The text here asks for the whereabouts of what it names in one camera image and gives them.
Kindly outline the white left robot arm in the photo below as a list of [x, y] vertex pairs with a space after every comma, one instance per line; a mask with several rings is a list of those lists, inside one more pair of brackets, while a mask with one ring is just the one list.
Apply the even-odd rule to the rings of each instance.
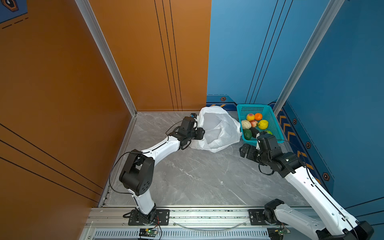
[[189, 147], [193, 140], [202, 140], [205, 130], [198, 127], [198, 115], [184, 117], [181, 125], [166, 134], [160, 143], [143, 151], [128, 152], [127, 160], [119, 175], [119, 181], [133, 196], [136, 208], [132, 216], [144, 225], [157, 222], [156, 204], [150, 193], [155, 166], [167, 156]]

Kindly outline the dark avocado fruit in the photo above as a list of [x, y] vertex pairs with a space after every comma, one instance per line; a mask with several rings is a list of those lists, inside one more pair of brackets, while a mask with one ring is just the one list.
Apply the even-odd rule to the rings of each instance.
[[260, 135], [260, 131], [256, 128], [250, 128], [250, 131], [252, 132], [253, 138], [257, 138]]

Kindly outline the dark green avocado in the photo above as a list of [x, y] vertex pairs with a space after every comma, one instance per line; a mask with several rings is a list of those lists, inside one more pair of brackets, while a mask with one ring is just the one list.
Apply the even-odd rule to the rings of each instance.
[[247, 141], [250, 141], [253, 138], [253, 133], [250, 129], [243, 129], [243, 135]]

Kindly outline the red yellow peach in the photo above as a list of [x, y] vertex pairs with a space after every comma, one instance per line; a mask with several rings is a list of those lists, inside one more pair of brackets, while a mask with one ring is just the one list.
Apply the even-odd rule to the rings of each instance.
[[255, 120], [255, 115], [254, 114], [247, 114], [246, 120], [251, 122]]

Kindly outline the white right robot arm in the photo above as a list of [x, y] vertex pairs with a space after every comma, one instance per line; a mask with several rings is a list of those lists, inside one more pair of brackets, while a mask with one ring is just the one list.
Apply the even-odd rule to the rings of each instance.
[[295, 154], [282, 153], [279, 147], [265, 147], [259, 151], [249, 144], [240, 147], [239, 152], [242, 158], [270, 166], [273, 172], [279, 173], [299, 191], [320, 218], [317, 221], [275, 199], [265, 204], [261, 214], [250, 214], [252, 223], [286, 224], [312, 240], [369, 240], [373, 236], [373, 227], [366, 221], [360, 222], [338, 204]]

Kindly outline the yellow bumpy lemon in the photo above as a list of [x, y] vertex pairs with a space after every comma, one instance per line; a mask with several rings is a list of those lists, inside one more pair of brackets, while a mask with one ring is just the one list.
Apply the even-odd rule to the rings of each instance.
[[266, 130], [269, 126], [269, 122], [267, 120], [260, 120], [258, 122], [258, 128], [261, 130]]

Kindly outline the red pink apple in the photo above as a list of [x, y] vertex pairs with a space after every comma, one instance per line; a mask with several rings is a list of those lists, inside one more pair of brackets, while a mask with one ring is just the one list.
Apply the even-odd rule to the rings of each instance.
[[252, 120], [250, 121], [251, 125], [252, 125], [252, 128], [256, 128], [258, 126], [258, 121], [256, 120]]

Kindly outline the white plastic bag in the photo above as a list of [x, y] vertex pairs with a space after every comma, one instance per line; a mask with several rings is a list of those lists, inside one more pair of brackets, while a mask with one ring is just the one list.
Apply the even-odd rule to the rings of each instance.
[[205, 133], [202, 140], [192, 141], [192, 149], [217, 153], [240, 142], [241, 124], [219, 106], [202, 108], [197, 122]]

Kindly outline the orange fruit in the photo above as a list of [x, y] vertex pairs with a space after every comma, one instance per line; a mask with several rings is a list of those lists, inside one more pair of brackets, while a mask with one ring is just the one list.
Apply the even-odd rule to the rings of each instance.
[[254, 114], [256, 121], [261, 121], [263, 119], [263, 115], [261, 113]]

